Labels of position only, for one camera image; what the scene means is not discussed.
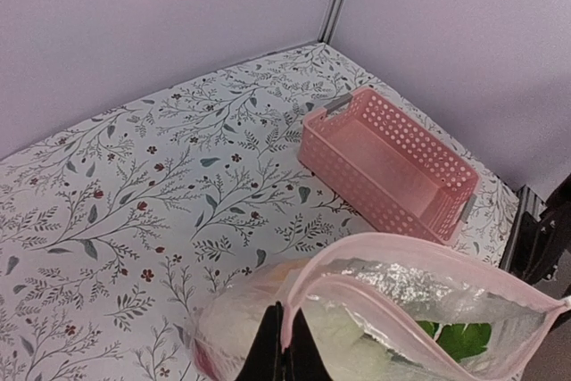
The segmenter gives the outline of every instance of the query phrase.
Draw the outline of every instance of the plastic basket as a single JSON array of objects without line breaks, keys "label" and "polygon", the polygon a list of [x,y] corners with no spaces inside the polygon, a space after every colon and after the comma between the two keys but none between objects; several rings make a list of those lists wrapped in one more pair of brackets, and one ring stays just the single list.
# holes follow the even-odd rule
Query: plastic basket
[{"label": "plastic basket", "polygon": [[368,87],[304,118],[299,160],[377,230],[446,245],[467,222],[479,183],[457,154]]}]

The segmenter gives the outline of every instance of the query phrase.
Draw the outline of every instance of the plastic bag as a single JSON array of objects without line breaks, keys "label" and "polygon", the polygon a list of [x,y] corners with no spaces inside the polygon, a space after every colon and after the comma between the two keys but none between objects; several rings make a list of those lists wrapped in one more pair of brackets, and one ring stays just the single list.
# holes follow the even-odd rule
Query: plastic bag
[{"label": "plastic bag", "polygon": [[438,244],[360,234],[218,296],[190,331],[197,367],[236,379],[275,302],[284,306],[282,349],[302,308],[334,381],[502,380],[523,369],[570,305]]}]

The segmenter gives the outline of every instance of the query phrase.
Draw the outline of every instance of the clear plastic bag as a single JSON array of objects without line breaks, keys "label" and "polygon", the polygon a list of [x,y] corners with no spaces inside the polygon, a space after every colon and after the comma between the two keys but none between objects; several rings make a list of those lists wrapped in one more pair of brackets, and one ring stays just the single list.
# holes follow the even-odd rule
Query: clear plastic bag
[{"label": "clear plastic bag", "polygon": [[198,368],[217,381],[236,379],[275,302],[284,306],[282,348],[302,308],[335,381],[503,380],[569,310],[568,300],[438,244],[360,234],[311,260],[266,267],[218,296],[190,331]]}]

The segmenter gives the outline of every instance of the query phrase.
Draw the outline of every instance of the white floral surface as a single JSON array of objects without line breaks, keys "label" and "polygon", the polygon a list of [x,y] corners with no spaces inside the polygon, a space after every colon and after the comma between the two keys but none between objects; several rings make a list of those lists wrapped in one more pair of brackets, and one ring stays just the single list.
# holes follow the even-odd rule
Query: white floral surface
[{"label": "white floral surface", "polygon": [[196,380],[179,330],[233,278],[369,230],[296,160],[303,115],[371,85],[482,185],[457,250],[497,264],[514,194],[325,45],[219,70],[0,163],[0,379]]}]

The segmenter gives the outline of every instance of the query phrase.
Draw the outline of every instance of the basket bottom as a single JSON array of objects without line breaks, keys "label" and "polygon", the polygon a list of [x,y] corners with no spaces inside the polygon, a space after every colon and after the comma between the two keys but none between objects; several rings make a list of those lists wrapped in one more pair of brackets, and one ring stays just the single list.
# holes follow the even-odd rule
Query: basket bottom
[{"label": "basket bottom", "polygon": [[423,174],[415,160],[395,151],[358,119],[347,122],[327,141],[403,209],[427,223],[432,223],[439,208],[450,202],[443,184]]}]

